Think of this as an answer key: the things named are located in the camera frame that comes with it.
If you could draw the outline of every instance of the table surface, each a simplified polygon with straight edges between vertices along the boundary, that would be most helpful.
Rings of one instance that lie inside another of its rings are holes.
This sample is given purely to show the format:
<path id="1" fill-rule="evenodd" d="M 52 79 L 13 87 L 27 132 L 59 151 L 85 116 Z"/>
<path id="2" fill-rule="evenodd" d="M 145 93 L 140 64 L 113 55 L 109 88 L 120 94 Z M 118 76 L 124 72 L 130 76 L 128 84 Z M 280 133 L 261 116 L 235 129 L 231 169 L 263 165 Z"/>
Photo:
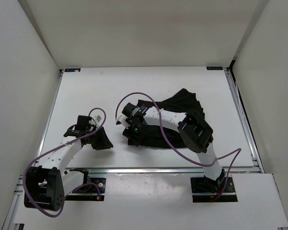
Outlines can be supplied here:
<path id="1" fill-rule="evenodd" d="M 271 174 L 233 174 L 238 202 L 192 203 L 187 174 L 108 174 L 105 201 L 66 201 L 58 218 L 24 207 L 24 230 L 277 230 L 288 221 Z"/>
<path id="2" fill-rule="evenodd" d="M 68 167 L 85 168 L 183 168 L 197 167 L 178 156 L 171 149 L 151 149 L 127 145 L 123 126 L 115 125 L 115 109 L 122 97 L 131 92 L 145 92 L 156 101 L 173 96 L 182 88 L 196 93 L 205 112 L 205 119 L 213 128 L 214 148 L 218 157 L 242 148 L 235 167 L 252 167 L 249 144 L 223 70 L 206 67 L 136 67 L 81 68 L 80 72 L 65 72 L 50 119 L 43 151 L 56 147 L 68 127 L 76 123 L 78 115 L 87 115 L 94 107 L 107 113 L 105 130 L 114 148 L 95 151 L 86 145 Z M 127 98 L 128 102 L 148 100 L 141 95 Z M 181 149 L 189 158 L 198 161 L 194 152 Z M 228 167 L 233 156 L 220 161 Z"/>

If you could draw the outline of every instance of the wall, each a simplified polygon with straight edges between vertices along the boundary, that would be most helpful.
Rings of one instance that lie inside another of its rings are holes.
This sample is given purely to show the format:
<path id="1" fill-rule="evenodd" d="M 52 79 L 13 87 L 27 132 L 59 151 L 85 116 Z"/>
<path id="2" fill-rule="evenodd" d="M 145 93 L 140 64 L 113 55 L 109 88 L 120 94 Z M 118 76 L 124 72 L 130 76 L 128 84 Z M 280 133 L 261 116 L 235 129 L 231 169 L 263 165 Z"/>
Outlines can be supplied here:
<path id="1" fill-rule="evenodd" d="M 19 1 L 62 69 L 228 67 L 259 0 Z"/>
<path id="2" fill-rule="evenodd" d="M 0 229 L 36 153 L 59 76 L 19 3 L 0 0 Z"/>
<path id="3" fill-rule="evenodd" d="M 234 65 L 266 172 L 288 216 L 288 0 L 270 0 Z"/>

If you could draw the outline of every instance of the white panel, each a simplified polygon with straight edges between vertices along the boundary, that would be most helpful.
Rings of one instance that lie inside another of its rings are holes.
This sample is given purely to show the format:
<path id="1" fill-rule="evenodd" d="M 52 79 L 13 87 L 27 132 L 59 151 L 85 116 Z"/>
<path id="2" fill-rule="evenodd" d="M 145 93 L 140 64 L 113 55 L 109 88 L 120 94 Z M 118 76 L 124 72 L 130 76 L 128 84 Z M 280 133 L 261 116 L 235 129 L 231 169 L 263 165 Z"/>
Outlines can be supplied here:
<path id="1" fill-rule="evenodd" d="M 228 67 L 258 0 L 27 0 L 60 68 Z"/>
<path id="2" fill-rule="evenodd" d="M 223 70 L 206 70 L 206 67 L 83 68 L 80 72 L 65 72 L 43 152 L 60 143 L 62 135 L 76 123 L 78 115 L 86 115 L 91 108 L 101 107 L 108 116 L 105 129 L 114 148 L 95 151 L 86 145 L 75 155 L 69 167 L 197 167 L 171 149 L 128 146 L 122 135 L 124 127 L 115 125 L 115 109 L 125 95 L 140 91 L 162 101 L 182 88 L 195 92 L 204 108 L 206 121 L 214 130 L 216 155 L 220 157 L 242 148 L 234 166 L 253 166 L 225 73 Z M 147 100 L 133 95 L 123 102 L 119 112 L 128 102 L 137 104 L 138 99 Z M 189 149 L 181 149 L 181 152 L 199 161 Z M 232 158 L 225 158 L 220 164 L 229 166 Z"/>
<path id="3" fill-rule="evenodd" d="M 0 0 L 0 229 L 36 153 L 59 71 L 14 0 Z"/>
<path id="4" fill-rule="evenodd" d="M 234 66 L 266 172 L 288 216 L 288 0 L 271 0 Z"/>
<path id="5" fill-rule="evenodd" d="M 66 201 L 58 218 L 19 205 L 25 230 L 277 230 L 288 227 L 273 176 L 236 174 L 238 202 L 192 203 L 185 174 L 108 174 L 105 201 Z"/>

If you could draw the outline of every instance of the black t-shirt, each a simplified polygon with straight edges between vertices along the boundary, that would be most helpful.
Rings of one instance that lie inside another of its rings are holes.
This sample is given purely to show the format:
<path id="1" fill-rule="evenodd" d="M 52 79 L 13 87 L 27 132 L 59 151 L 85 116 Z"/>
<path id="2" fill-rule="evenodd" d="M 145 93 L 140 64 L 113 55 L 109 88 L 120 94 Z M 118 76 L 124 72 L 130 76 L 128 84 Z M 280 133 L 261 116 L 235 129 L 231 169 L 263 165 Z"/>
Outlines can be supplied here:
<path id="1" fill-rule="evenodd" d="M 149 107 L 154 106 L 152 102 L 139 100 L 137 106 L 147 105 Z M 205 113 L 201 104 L 196 100 L 196 94 L 187 91 L 186 89 L 180 90 L 171 98 L 164 101 L 157 102 L 160 109 L 175 113 L 187 113 L 190 110 L 197 110 L 203 118 L 205 118 Z M 165 134 L 170 141 L 170 143 L 176 148 L 185 148 L 185 144 L 180 136 L 180 134 L 174 130 L 164 128 Z M 134 145 L 131 139 L 128 139 L 128 145 Z M 170 147 L 165 142 L 160 126 L 149 126 L 145 136 L 140 142 L 141 146 L 153 147 L 153 148 L 163 148 L 169 149 Z"/>

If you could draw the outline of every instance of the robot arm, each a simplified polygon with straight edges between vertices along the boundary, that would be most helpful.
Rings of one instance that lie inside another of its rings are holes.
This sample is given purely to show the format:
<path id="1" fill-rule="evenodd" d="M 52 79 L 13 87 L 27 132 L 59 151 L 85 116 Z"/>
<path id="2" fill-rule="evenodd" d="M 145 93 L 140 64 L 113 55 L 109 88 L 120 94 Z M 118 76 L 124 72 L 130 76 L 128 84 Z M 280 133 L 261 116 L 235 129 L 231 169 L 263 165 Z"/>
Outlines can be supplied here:
<path id="1" fill-rule="evenodd" d="M 125 127 L 123 135 L 132 139 L 133 143 L 139 145 L 147 128 L 151 125 L 159 126 L 159 112 L 155 107 L 137 107 L 128 103 L 122 115 L 118 117 L 117 124 Z M 204 191 L 216 192 L 225 178 L 225 172 L 217 161 L 213 148 L 212 128 L 205 119 L 197 112 L 174 113 L 162 111 L 162 126 L 179 132 L 186 147 L 195 152 L 200 163 L 209 165 L 204 167 L 205 185 Z"/>
<path id="2" fill-rule="evenodd" d="M 61 144 L 94 132 L 99 127 L 100 120 L 100 116 L 94 118 L 78 116 L 77 124 L 67 130 Z M 91 144 L 95 150 L 113 147 L 104 128 L 101 127 L 94 135 L 67 144 L 66 147 L 53 152 L 43 165 L 29 168 L 26 173 L 26 185 L 30 195 L 41 208 L 58 211 L 68 193 L 76 187 L 90 182 L 88 170 L 66 170 L 74 155 L 86 144 Z M 34 208 L 26 195 L 24 205 Z"/>

